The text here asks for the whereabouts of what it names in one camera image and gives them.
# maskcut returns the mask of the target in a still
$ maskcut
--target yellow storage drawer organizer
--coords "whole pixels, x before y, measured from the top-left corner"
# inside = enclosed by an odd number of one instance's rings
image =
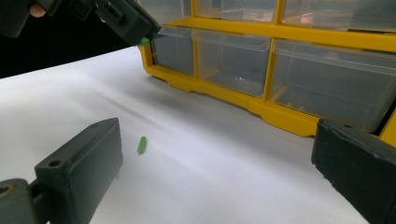
[[[191,0],[135,0],[159,24],[191,15]]]
[[[194,30],[198,77],[235,91],[262,96],[270,37]]]
[[[178,89],[240,105],[289,132],[315,135],[319,118],[335,119],[379,130],[396,146],[395,4],[191,0],[190,16],[180,7],[180,19],[140,47],[142,60],[149,74]],[[163,14],[166,7],[151,12]]]

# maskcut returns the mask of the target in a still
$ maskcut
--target yellow plastic frame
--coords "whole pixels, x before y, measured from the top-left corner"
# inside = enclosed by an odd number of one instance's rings
[[[396,34],[368,34],[333,30],[318,30],[305,27],[296,27],[282,24],[282,11],[285,0],[278,0],[273,23],[222,21],[209,18],[199,18],[196,15],[196,4],[199,0],[191,0],[191,17],[180,21],[173,21],[167,25],[201,28],[222,32],[232,32],[250,35],[265,35],[273,38],[308,41],[317,44],[353,48],[353,49],[378,49],[396,52]],[[146,71],[154,77],[165,80],[171,86],[183,91],[196,91],[205,93],[221,100],[239,105],[248,111],[257,114],[262,119],[278,128],[298,134],[300,136],[313,136],[317,131],[319,118],[294,110],[282,105],[277,105],[268,100],[272,83],[272,71],[275,54],[271,50],[267,76],[264,86],[264,95],[254,97],[244,93],[229,90],[221,86],[202,81],[198,77],[197,43],[193,42],[195,76],[189,77],[173,70],[155,65],[150,46],[139,47],[143,65]],[[396,111],[379,138],[396,147]]]

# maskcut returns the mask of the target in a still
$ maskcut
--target plastic drawer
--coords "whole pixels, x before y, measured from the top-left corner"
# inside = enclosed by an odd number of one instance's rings
[[[276,40],[270,99],[373,132],[396,98],[396,57]]]
[[[194,30],[199,77],[254,96],[263,95],[270,37]]]
[[[271,22],[276,0],[197,0],[197,15],[232,21]]]
[[[396,32],[396,1],[286,0],[283,22],[318,28]]]
[[[151,47],[155,64],[194,75],[191,28],[163,26]]]
[[[159,24],[191,15],[191,0],[135,0]]]

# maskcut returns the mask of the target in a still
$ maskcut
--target hand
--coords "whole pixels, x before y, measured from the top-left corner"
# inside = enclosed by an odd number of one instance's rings
[[[46,10],[42,6],[40,6],[38,3],[33,3],[32,6],[30,7],[30,14],[33,17],[40,18],[46,15]]]

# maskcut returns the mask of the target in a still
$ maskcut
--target screw hole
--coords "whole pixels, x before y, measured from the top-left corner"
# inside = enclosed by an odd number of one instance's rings
[[[12,190],[14,190],[14,185],[3,185],[0,186],[0,197],[3,197],[9,194]]]
[[[54,166],[58,166],[60,164],[61,164],[61,161],[52,161],[52,162],[49,163],[49,166],[50,167],[54,167]]]
[[[0,186],[0,194],[5,193],[9,190],[9,186]]]

